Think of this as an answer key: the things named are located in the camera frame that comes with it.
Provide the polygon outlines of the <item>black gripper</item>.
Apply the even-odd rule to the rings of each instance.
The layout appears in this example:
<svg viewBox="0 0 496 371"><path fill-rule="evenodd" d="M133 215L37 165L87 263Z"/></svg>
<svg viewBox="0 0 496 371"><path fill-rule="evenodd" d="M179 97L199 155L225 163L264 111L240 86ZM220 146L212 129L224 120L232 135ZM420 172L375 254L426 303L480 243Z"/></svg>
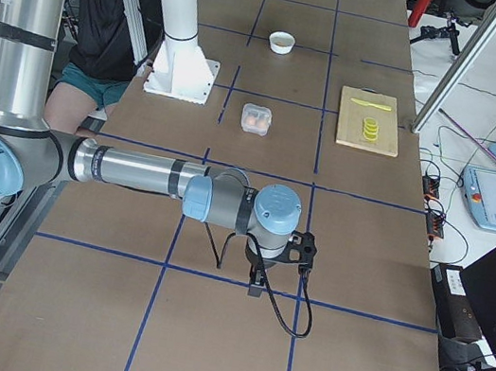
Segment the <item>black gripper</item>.
<svg viewBox="0 0 496 371"><path fill-rule="evenodd" d="M277 258L266 258L260 255L256 250L255 242L248 238L245 248L245 256L249 261L249 288L265 290L267 288L266 272L274 267L279 261Z"/></svg>

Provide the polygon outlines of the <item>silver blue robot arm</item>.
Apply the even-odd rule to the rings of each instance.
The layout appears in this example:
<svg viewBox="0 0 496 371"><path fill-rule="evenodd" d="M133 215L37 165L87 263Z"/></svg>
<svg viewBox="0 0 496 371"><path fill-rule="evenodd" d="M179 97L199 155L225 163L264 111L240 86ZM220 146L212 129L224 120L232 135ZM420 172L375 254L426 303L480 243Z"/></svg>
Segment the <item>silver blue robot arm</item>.
<svg viewBox="0 0 496 371"><path fill-rule="evenodd" d="M0 197L59 180L168 195L189 218L247 237L252 282L265 282L267 268L288 263L300 237L301 203L292 189L256 190L235 168L113 149L48 127L45 95L63 3L0 3Z"/></svg>

